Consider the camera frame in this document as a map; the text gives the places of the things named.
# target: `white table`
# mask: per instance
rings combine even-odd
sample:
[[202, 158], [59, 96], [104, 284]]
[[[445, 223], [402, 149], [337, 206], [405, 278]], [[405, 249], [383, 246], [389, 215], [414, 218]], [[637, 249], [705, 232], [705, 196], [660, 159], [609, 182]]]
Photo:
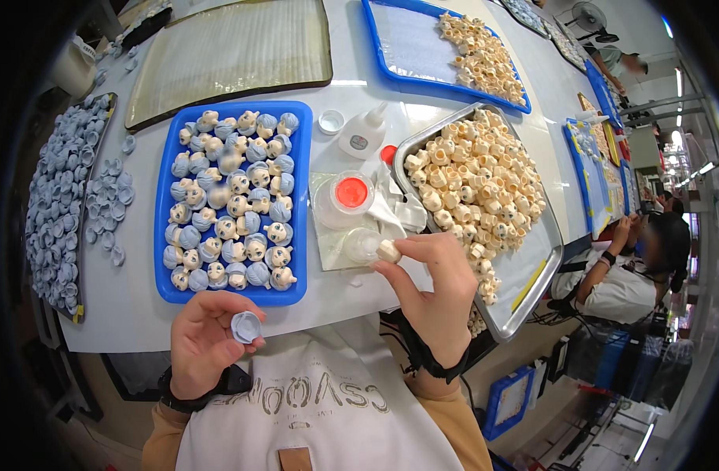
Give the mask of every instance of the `white table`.
[[[396, 82], [383, 78], [377, 70], [360, 2], [331, 0], [325, 4], [334, 69], [331, 85], [244, 100], [296, 99], [306, 102], [316, 118], [326, 109], [335, 108], [347, 119], [384, 100], [389, 102], [384, 145], [397, 145], [412, 133], [468, 104], [402, 93]], [[478, 16], [503, 33], [504, 42], [512, 52], [533, 102], [532, 114], [513, 113], [512, 122], [537, 162], [562, 230], [563, 241], [569, 243], [583, 237], [587, 231], [581, 216], [580, 190], [559, 123], [581, 111], [576, 99], [578, 91], [590, 98], [594, 95], [589, 82], [560, 57], [550, 41], [516, 24], [501, 7], [489, 2], [486, 4], [466, 0], [440, 2], [441, 6], [451, 10]], [[152, 40], [139, 47], [140, 67]], [[116, 231], [117, 245], [126, 250], [126, 262], [123, 267], [115, 268], [110, 263], [108, 252], [102, 250], [99, 244], [84, 247], [80, 275], [85, 321], [75, 325], [62, 319], [70, 351], [123, 353], [168, 350], [171, 323], [182, 308], [182, 305], [169, 304], [159, 296], [153, 263], [157, 169], [171, 120], [138, 132], [136, 150], [130, 156], [121, 153], [119, 146], [126, 136], [123, 127], [126, 104], [138, 75], [138, 71], [126, 73], [124, 65], [127, 61], [126, 54], [117, 60], [111, 57], [103, 59], [100, 66], [109, 67], [108, 78], [93, 92], [97, 95], [113, 91], [119, 95], [116, 114], [103, 137], [97, 165], [100, 167], [105, 159], [119, 157], [124, 162], [124, 169], [134, 176], [135, 200]], [[379, 164], [379, 161], [361, 162], [345, 155], [338, 149], [336, 138], [321, 134], [317, 127], [313, 129], [310, 162], [312, 171], [321, 172], [348, 168], [371, 172]], [[307, 294], [296, 305], [265, 308], [268, 320], [263, 325], [263, 334], [272, 336], [294, 332], [398, 305], [388, 283], [369, 269], [322, 272], [314, 229], [311, 223], [308, 227]], [[420, 288], [432, 288], [430, 276], [421, 264], [404, 259], [402, 265]]]

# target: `glue bottle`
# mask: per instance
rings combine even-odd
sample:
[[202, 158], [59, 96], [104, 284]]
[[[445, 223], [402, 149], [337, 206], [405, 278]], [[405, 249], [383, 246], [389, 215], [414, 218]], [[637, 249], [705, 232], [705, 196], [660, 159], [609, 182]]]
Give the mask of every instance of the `glue bottle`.
[[386, 122], [383, 112], [388, 103], [382, 102], [377, 108], [359, 113], [351, 118], [338, 139], [338, 147], [346, 154], [367, 160], [383, 144], [386, 137]]

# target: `woman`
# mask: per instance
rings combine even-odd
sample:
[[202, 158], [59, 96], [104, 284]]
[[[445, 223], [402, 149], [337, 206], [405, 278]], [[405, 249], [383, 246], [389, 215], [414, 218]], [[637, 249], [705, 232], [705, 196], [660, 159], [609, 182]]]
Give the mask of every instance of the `woman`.
[[644, 228], [636, 214], [624, 216], [608, 250], [590, 249], [569, 260], [586, 265], [559, 274], [551, 295], [584, 315], [634, 323], [652, 312], [667, 290], [681, 290], [690, 244], [689, 225], [675, 212], [651, 215]]
[[[412, 236], [395, 245], [427, 263], [435, 292], [418, 291], [398, 265], [378, 261], [373, 268], [391, 283], [435, 360], [451, 369], [467, 351], [477, 280], [451, 234]], [[492, 471], [458, 378], [446, 383], [421, 370], [404, 384], [367, 318], [268, 338], [267, 346], [261, 337], [242, 345], [229, 328], [242, 310], [265, 320], [248, 298], [225, 291], [197, 293], [174, 320], [175, 399], [204, 396], [233, 363], [251, 374], [252, 386], [213, 396], [192, 414], [178, 411], [178, 403], [177, 410], [156, 405], [143, 469]]]

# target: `blue plastic tray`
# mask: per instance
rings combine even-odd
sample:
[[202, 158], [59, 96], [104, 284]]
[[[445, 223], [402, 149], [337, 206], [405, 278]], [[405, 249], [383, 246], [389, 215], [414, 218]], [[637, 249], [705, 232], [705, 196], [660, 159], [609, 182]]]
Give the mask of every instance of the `blue plastic tray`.
[[[367, 24], [370, 28], [370, 36], [372, 36], [372, 43], [373, 47], [375, 49], [375, 58], [377, 60], [378, 66], [381, 68], [381, 71], [383, 74], [385, 74], [389, 79], [395, 80], [398, 82], [406, 83], [406, 84], [424, 84], [426, 86], [439, 88], [439, 89], [446, 89], [449, 91], [454, 92], [460, 92], [460, 93], [466, 93], [468, 95], [473, 95], [475, 97], [486, 99], [489, 102], [492, 102], [499, 106], [504, 106], [506, 108], [512, 108], [518, 111], [521, 111], [523, 113], [529, 114], [532, 112], [532, 104], [530, 103], [530, 98], [527, 96], [526, 92], [523, 95], [524, 101], [527, 102], [525, 106], [515, 105], [514, 103], [511, 103], [508, 100], [505, 100], [500, 97], [496, 97], [494, 95], [490, 95], [488, 93], [481, 92], [477, 89], [472, 89], [469, 87], [464, 87], [462, 85], [456, 85], [456, 84], [450, 84], [448, 82], [442, 82], [437, 80], [429, 80], [425, 78], [416, 78], [416, 77], [408, 77], [406, 75], [399, 75], [393, 71], [391, 71], [386, 64], [386, 59], [383, 56], [383, 47], [381, 45], [381, 39], [378, 36], [377, 33], [377, 26], [375, 24], [375, 17], [372, 14], [372, 9], [370, 4], [374, 3], [376, 5], [386, 5], [388, 7], [397, 7], [397, 8], [404, 8], [405, 10], [409, 11], [416, 11], [417, 13], [426, 14], [427, 16], [432, 16], [435, 18], [438, 18], [441, 14], [444, 14], [448, 12], [451, 16], [461, 17], [461, 14], [458, 14], [454, 11], [445, 10], [444, 8], [437, 7], [435, 5], [430, 5], [429, 3], [420, 2], [419, 0], [362, 0], [362, 5], [364, 7], [364, 18], [367, 20]], [[496, 34], [495, 31], [493, 31], [490, 28], [487, 28], [490, 30], [490, 32], [498, 38], [499, 36]], [[514, 70], [514, 73], [516, 74], [516, 79], [521, 80], [519, 77], [519, 72], [516, 70], [516, 67], [514, 66], [514, 62], [512, 62], [512, 69]]]
[[629, 188], [631, 187], [627, 181], [626, 181], [626, 170], [630, 170], [629, 164], [626, 162], [626, 159], [621, 159], [621, 167], [619, 167], [619, 170], [621, 170], [619, 173], [621, 174], [621, 186], [624, 187], [624, 214], [629, 215]]
[[[524, 401], [521, 404], [521, 409], [519, 409], [516, 415], [496, 425], [501, 393], [512, 384], [522, 380], [525, 376], [529, 376], [529, 379], [527, 380], [527, 389], [524, 391]], [[487, 410], [485, 411], [485, 425], [482, 427], [482, 436], [487, 441], [495, 440], [524, 418], [524, 413], [527, 411], [527, 403], [530, 401], [530, 393], [534, 386], [534, 378], [535, 369], [524, 365], [520, 366], [515, 372], [490, 385], [490, 394], [487, 398]]]
[[[248, 285], [241, 291], [235, 291], [231, 287], [227, 287], [228, 291], [238, 292], [239, 294], [250, 298], [255, 304], [260, 306], [288, 306], [297, 303], [307, 291], [307, 181], [309, 174], [309, 148], [312, 142], [313, 113], [306, 104], [302, 102], [292, 101], [245, 101], [245, 102], [229, 102], [218, 103], [215, 105], [202, 105], [184, 108], [178, 112], [171, 122], [168, 129], [168, 137], [166, 137], [166, 147], [163, 149], [163, 157], [160, 161], [160, 169], [158, 176], [157, 196], [155, 197], [155, 231], [154, 231], [154, 258], [155, 258], [155, 285], [158, 288], [160, 296], [168, 302], [183, 304], [194, 296], [191, 289], [179, 291], [171, 283], [171, 271], [163, 264], [163, 250], [168, 245], [166, 243], [165, 231], [168, 227], [168, 212], [171, 206], [176, 204], [171, 197], [171, 184], [177, 182], [178, 178], [171, 174], [171, 165], [179, 152], [189, 150], [187, 146], [183, 146], [178, 142], [178, 132], [184, 127], [187, 121], [196, 121], [202, 116], [205, 110], [217, 111], [220, 118], [239, 116], [247, 110], [260, 111], [260, 113], [268, 113], [279, 118], [282, 113], [294, 113], [299, 118], [299, 129], [291, 135], [291, 153], [289, 156], [294, 159], [294, 191], [291, 193], [291, 199], [294, 202], [294, 209], [291, 211], [291, 221], [289, 224], [294, 229], [294, 237], [291, 239], [291, 246], [294, 251], [291, 253], [291, 262], [289, 268], [297, 278], [289, 289], [285, 291], [277, 291], [273, 288], [266, 289], [264, 287], [253, 287]], [[246, 169], [249, 162], [245, 161], [242, 169]], [[224, 206], [218, 211], [218, 217], [226, 215], [226, 207]], [[260, 215], [260, 232], [265, 234], [262, 226], [269, 225], [271, 222], [268, 215]], [[202, 233], [202, 241], [208, 237], [214, 237], [214, 226], [212, 225], [208, 231]], [[225, 267], [228, 265], [221, 257], [220, 261]], [[251, 261], [244, 261], [245, 265], [250, 265]], [[207, 264], [203, 264], [203, 269], [207, 269]]]
[[585, 61], [585, 67], [587, 68], [587, 79], [590, 80], [592, 91], [595, 92], [595, 96], [598, 98], [600, 110], [608, 117], [608, 122], [611, 126], [616, 129], [624, 129], [624, 125], [621, 123], [621, 115], [618, 114], [616, 103], [613, 102], [613, 98], [610, 96], [605, 79], [590, 60]]
[[[608, 182], [603, 174], [603, 165], [590, 156], [583, 156], [577, 149], [578, 145], [573, 138], [569, 124], [580, 126], [581, 129], [587, 131], [587, 136], [594, 136], [591, 133], [591, 127], [585, 122], [577, 123], [575, 119], [567, 118], [566, 124], [563, 126], [563, 136], [566, 138], [574, 160], [574, 168], [576, 176], [580, 181], [580, 189], [582, 190], [582, 201], [585, 204], [585, 216], [587, 218], [587, 231], [592, 233], [592, 237], [597, 239], [610, 221], [610, 194], [608, 190]], [[598, 144], [592, 139], [593, 152], [600, 155]]]

